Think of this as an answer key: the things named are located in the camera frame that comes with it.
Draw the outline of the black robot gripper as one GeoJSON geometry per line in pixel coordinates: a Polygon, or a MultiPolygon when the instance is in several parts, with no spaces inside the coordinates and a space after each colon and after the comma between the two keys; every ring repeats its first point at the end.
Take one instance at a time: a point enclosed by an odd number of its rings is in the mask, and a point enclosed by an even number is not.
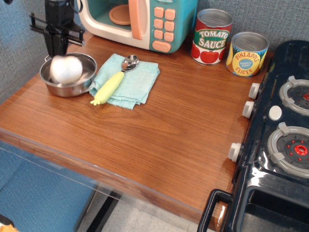
{"type": "Polygon", "coordinates": [[[31,13],[30,29],[44,35],[48,55],[64,56],[69,43],[84,45],[84,29],[74,22],[74,16],[82,12],[84,6],[78,1],[78,9],[73,0],[46,0],[45,14],[31,13]]]}

